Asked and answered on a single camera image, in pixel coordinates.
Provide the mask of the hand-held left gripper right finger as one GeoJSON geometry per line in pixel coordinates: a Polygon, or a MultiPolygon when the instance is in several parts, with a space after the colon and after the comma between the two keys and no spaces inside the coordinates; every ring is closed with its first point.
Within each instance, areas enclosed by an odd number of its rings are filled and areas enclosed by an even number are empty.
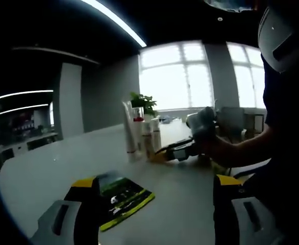
{"type": "Polygon", "coordinates": [[[255,174],[245,182],[216,175],[213,185],[216,244],[281,244],[284,232],[274,213],[275,185],[255,174]]]}

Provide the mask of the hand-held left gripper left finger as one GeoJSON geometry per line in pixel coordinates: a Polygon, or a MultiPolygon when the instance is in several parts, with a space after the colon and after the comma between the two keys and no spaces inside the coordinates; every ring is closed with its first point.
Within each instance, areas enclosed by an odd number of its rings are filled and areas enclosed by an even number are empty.
{"type": "Polygon", "coordinates": [[[32,244],[98,244],[101,195],[97,177],[78,180],[38,219],[32,244]]]}

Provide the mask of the person's right hand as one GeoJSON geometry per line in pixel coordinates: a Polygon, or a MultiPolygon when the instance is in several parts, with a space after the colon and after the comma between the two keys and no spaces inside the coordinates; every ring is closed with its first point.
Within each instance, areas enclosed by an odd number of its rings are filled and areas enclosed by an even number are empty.
{"type": "Polygon", "coordinates": [[[233,162],[234,145],[214,136],[200,143],[202,152],[217,164],[230,168],[233,162]]]}

